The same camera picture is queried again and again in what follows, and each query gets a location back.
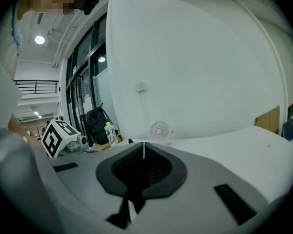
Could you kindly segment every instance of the person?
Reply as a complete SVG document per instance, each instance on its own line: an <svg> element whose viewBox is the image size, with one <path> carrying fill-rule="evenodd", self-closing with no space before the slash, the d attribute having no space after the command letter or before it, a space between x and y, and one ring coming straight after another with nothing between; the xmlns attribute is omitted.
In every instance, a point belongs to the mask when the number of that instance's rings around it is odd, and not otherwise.
<svg viewBox="0 0 293 234"><path fill-rule="evenodd" d="M27 139L31 146L41 147L19 121L11 116L22 94L13 84L16 66L20 58L22 36L21 19L28 11L71 13L78 9L84 0L18 0L3 16L0 23L0 128L8 128Z"/></svg>

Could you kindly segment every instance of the black slot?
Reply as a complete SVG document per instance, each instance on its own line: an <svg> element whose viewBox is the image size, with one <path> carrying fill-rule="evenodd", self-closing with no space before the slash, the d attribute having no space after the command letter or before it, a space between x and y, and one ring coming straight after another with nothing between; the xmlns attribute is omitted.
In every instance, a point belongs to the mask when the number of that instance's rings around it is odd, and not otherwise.
<svg viewBox="0 0 293 234"><path fill-rule="evenodd" d="M67 163L64 165L54 166L53 168L56 172L61 172L61 171L65 171L68 169L72 169L74 167L78 167L78 165L76 163L72 162L72 163Z"/></svg>
<svg viewBox="0 0 293 234"><path fill-rule="evenodd" d="M229 185L219 185L214 187L214 190L239 225L256 215L256 212Z"/></svg>

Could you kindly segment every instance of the water bottle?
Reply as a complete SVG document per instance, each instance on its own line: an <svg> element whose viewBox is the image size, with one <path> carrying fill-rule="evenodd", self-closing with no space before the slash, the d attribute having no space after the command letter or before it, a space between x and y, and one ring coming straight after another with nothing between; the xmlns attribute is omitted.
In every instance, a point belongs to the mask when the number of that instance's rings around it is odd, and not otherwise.
<svg viewBox="0 0 293 234"><path fill-rule="evenodd" d="M115 133L115 127L111 124L111 122L108 121L104 129L111 147L117 146L118 141Z"/></svg>

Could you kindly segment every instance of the ceiling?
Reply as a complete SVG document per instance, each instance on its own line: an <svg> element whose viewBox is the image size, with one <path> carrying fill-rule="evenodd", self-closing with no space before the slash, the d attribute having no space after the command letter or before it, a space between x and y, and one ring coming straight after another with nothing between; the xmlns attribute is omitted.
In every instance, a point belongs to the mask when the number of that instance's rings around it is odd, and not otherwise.
<svg viewBox="0 0 293 234"><path fill-rule="evenodd" d="M25 105L18 106L14 111L14 117L18 118L20 121L31 121L39 119L38 115L34 112L38 112L42 118L53 117L53 114L57 110L58 103L45 103L36 105Z"/></svg>
<svg viewBox="0 0 293 234"><path fill-rule="evenodd" d="M26 13L21 22L23 36L21 59L52 62L61 38L73 17L74 15ZM44 44L36 44L36 36L43 36Z"/></svg>

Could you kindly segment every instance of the black backpack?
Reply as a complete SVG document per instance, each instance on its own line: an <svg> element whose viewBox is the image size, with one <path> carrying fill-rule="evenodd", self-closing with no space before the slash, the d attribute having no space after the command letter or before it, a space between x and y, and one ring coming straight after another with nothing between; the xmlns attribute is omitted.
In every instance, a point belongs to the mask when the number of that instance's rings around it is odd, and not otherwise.
<svg viewBox="0 0 293 234"><path fill-rule="evenodd" d="M112 123L104 109L102 108L103 103L100 107L97 107L87 113L87 127L91 136L98 144L108 143L108 138L105 133L104 127L109 121Z"/></svg>

